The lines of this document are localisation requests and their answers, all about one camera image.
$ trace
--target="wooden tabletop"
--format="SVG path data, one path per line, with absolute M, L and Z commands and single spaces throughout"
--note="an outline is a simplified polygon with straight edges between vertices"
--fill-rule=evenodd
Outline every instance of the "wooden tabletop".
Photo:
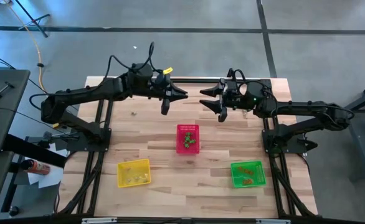
M 97 85 L 102 78 L 87 77 L 86 85 Z M 291 99 L 287 79 L 271 81 L 278 101 Z M 217 115 L 199 103 L 200 99 L 212 99 L 199 90 L 214 84 L 178 83 L 176 86 L 186 90 L 189 98 L 172 102 L 167 116 L 160 113 L 161 101 L 157 99 L 134 96 L 115 102 L 110 124 L 111 143 L 103 164 L 95 216 L 278 217 L 270 163 L 260 135 L 262 120 L 251 112 L 229 110 L 226 121 L 219 123 Z M 78 116 L 94 121 L 97 104 L 80 105 Z M 294 116 L 278 116 L 278 119 L 285 124 L 296 122 Z M 199 125 L 201 149 L 198 155 L 176 154 L 177 124 Z M 295 154 L 286 156 L 292 188 L 310 211 L 317 213 L 306 164 Z M 151 183 L 118 188 L 117 164 L 145 158 L 151 164 Z M 86 152 L 78 152 L 66 164 L 60 185 L 59 210 L 81 186 L 86 159 Z M 235 189 L 230 164 L 252 160 L 263 162 L 267 185 Z M 284 190 L 282 195 L 285 211 L 288 211 Z

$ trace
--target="gray floor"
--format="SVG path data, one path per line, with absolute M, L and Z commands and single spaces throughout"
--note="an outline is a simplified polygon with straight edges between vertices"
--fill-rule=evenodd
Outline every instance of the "gray floor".
M 260 28 L 255 0 L 51 0 L 21 1 L 34 17 L 50 13 L 48 26 Z M 365 29 L 365 1 L 263 0 L 269 29 Z M 14 9 L 23 15 L 18 6 Z M 0 26 L 18 26 L 6 6 L 0 6 Z M 52 32 L 45 39 L 35 32 L 46 65 L 49 92 L 80 88 L 86 76 L 103 75 L 107 58 L 116 54 L 126 63 L 141 62 L 151 41 L 157 67 L 172 66 L 173 75 L 223 77 L 229 67 L 247 77 L 269 77 L 261 34 L 83 33 Z M 270 35 L 279 78 L 288 78 L 293 100 L 323 100 L 346 105 L 365 88 L 365 35 Z M 0 31 L 0 57 L 38 79 L 37 53 L 25 32 Z M 113 64 L 111 74 L 123 69 Z M 40 93 L 28 84 L 19 111 L 35 118 L 39 112 L 28 97 Z M 39 136 L 49 129 L 17 115 L 11 133 Z M 365 181 L 348 175 L 360 169 L 348 131 L 317 131 L 319 143 L 309 153 L 311 182 L 320 215 L 365 221 Z M 56 187 L 18 187 L 13 205 L 18 217 L 48 214 Z M 0 213 L 0 218 L 7 217 Z

